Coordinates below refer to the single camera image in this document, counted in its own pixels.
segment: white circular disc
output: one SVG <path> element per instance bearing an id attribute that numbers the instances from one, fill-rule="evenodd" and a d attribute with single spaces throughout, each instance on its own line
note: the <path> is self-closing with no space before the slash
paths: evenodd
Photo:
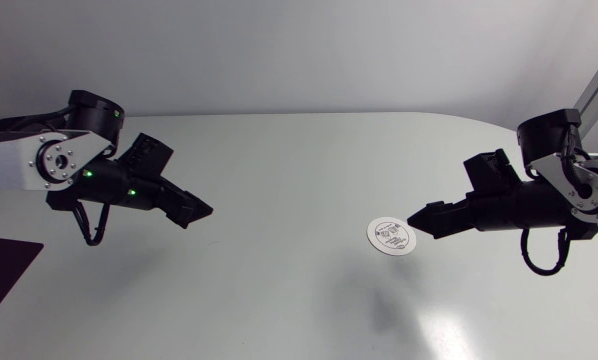
<path id="1" fill-rule="evenodd" d="M 368 224 L 368 240 L 377 250 L 388 255 L 406 255 L 417 245 L 415 232 L 404 221 L 382 217 Z"/>

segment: gray wall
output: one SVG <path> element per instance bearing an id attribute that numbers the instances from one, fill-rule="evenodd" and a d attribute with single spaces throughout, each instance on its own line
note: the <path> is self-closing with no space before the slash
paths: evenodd
<path id="1" fill-rule="evenodd" d="M 0 118 L 86 89 L 132 116 L 573 106 L 598 1 L 0 0 Z"/>
<path id="2" fill-rule="evenodd" d="M 0 359 L 598 359 L 598 236 L 562 273 L 519 232 L 389 257 L 379 216 L 470 190 L 462 161 L 513 132 L 443 115 L 130 118 L 175 149 L 165 175 L 216 208 L 188 230 L 114 208 L 89 248 L 39 192 L 0 191 L 0 237 L 46 248 L 0 306 Z M 94 211 L 98 206 L 90 206 Z M 548 266 L 556 230 L 533 231 Z"/>

